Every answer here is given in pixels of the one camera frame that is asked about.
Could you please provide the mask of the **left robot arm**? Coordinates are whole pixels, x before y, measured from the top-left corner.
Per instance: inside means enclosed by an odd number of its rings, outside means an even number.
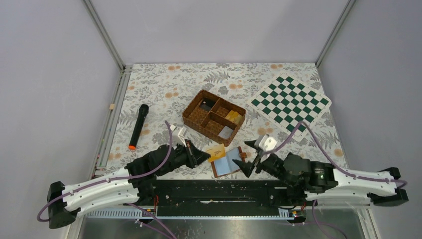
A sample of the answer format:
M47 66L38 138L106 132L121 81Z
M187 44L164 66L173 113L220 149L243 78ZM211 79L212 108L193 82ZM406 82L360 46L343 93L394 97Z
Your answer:
M210 158L190 140L171 147L159 146L124 167L101 177L74 185L52 183L47 195L48 224L58 229L89 212L128 203L149 203L156 197L153 182L181 166L196 168Z

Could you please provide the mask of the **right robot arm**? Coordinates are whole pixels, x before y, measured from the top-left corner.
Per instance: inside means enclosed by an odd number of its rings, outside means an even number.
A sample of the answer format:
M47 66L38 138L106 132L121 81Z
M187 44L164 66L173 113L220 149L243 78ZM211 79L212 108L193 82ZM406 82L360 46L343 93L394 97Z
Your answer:
M256 149L252 162L233 160L246 177L264 171L280 181L280 189L267 194L270 206L302 206L310 202L362 204L395 207L408 202L404 188L398 186L400 172L390 167L379 172L346 170L332 163L311 161L289 152L284 159L269 153L273 138L246 141Z

